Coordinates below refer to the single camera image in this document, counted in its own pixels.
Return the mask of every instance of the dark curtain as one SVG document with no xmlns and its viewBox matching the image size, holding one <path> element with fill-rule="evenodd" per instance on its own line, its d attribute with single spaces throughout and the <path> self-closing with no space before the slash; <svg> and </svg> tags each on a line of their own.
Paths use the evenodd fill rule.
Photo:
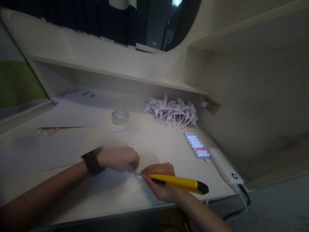
<svg viewBox="0 0 309 232">
<path fill-rule="evenodd" d="M 2 0 L 1 5 L 47 22 L 136 46 L 137 10 L 116 9 L 108 0 Z"/>
</svg>

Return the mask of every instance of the wall socket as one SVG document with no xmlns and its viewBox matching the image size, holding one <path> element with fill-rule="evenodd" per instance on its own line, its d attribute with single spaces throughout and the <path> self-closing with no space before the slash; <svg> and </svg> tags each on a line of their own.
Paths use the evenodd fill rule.
<svg viewBox="0 0 309 232">
<path fill-rule="evenodd" d="M 205 109 L 208 110 L 212 115 L 215 115 L 221 108 L 221 105 L 219 103 L 213 101 L 208 97 L 205 97 L 204 101 L 208 103 Z"/>
</svg>

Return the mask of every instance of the origami crane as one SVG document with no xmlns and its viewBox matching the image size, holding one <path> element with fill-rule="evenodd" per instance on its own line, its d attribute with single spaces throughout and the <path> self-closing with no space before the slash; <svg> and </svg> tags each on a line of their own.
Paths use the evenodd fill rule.
<svg viewBox="0 0 309 232">
<path fill-rule="evenodd" d="M 167 102 L 166 94 L 163 100 L 150 97 L 147 105 L 142 108 L 142 113 L 145 112 L 151 112 L 156 121 L 158 121 L 158 116 L 160 116 L 160 124 L 165 123 L 167 125 L 172 121 L 173 127 L 175 127 L 175 122 L 177 120 L 177 126 L 180 126 L 181 123 L 184 124 L 181 129 L 185 128 L 187 125 L 196 128 L 196 121 L 198 120 L 193 103 L 189 101 L 188 105 L 186 105 L 180 98 L 177 98 L 177 101 Z"/>
</svg>

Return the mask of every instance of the smartwatch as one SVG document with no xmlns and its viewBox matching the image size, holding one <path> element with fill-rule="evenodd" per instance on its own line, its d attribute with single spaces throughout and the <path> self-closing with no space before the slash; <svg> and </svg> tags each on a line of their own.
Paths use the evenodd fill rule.
<svg viewBox="0 0 309 232">
<path fill-rule="evenodd" d="M 100 167 L 97 159 L 97 154 L 102 150 L 103 147 L 98 147 L 97 149 L 94 149 L 91 152 L 88 152 L 82 156 L 82 159 L 85 161 L 88 171 L 93 176 L 105 170 L 105 168 Z"/>
</svg>

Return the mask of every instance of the tape roll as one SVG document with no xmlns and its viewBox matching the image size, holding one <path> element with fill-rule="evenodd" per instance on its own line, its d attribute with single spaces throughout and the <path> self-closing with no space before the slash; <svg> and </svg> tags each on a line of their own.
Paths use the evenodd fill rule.
<svg viewBox="0 0 309 232">
<path fill-rule="evenodd" d="M 112 122 L 115 125 L 125 125 L 129 122 L 129 113 L 124 110 L 117 110 L 112 113 Z"/>
</svg>

